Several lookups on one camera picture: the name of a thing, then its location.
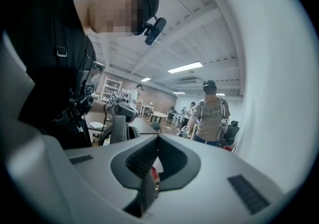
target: jeans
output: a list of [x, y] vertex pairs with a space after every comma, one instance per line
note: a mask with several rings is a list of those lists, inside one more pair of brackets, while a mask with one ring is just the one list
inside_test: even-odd
[[195, 135], [194, 137], [194, 141], [196, 142], [201, 142], [201, 143], [205, 143], [205, 144], [208, 144], [208, 145], [212, 145], [212, 146], [216, 146], [216, 147], [219, 147], [219, 143], [217, 141], [205, 141], [203, 139], [201, 139], [199, 136]]

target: man in gray t-shirt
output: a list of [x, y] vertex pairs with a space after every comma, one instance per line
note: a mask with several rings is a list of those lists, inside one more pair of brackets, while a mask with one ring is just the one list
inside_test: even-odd
[[217, 87], [214, 81], [204, 82], [205, 99], [200, 101], [192, 113], [192, 117], [187, 123], [191, 130], [196, 120], [200, 117], [197, 133], [194, 140], [213, 146], [218, 146], [220, 137], [220, 124], [223, 118], [229, 118], [230, 112], [227, 102], [217, 96]]

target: black shirt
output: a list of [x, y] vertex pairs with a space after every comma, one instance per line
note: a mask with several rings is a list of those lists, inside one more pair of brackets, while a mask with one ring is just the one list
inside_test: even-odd
[[[35, 87], [28, 97], [19, 119], [37, 128], [47, 125], [69, 106], [68, 89], [79, 69], [90, 70], [96, 60], [95, 51], [83, 31], [73, 0], [30, 0], [20, 7], [20, 17], [6, 31], [17, 54], [27, 68]], [[64, 64], [56, 55], [56, 36], [63, 39], [67, 50]], [[85, 121], [81, 122], [87, 140], [75, 123], [65, 131], [49, 131], [63, 148], [90, 145]]]

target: dark cap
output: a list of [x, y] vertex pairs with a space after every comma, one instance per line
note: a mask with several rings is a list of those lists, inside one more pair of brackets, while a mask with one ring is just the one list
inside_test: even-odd
[[159, 9], [160, 0], [138, 0], [138, 28], [135, 35], [142, 34], [146, 22], [153, 18]]
[[208, 81], [205, 81], [204, 84], [203, 84], [203, 89], [204, 90], [208, 90], [208, 89], [216, 89], [216, 84], [213, 80], [208, 80]]

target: black office chair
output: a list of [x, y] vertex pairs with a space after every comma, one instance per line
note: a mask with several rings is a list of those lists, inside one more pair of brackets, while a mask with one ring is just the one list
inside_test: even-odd
[[224, 134], [223, 139], [221, 139], [219, 143], [224, 145], [232, 145], [238, 130], [238, 121], [233, 120], [231, 124], [228, 126], [228, 129]]
[[157, 132], [161, 132], [160, 124], [158, 122], [152, 122], [150, 126], [154, 128]]

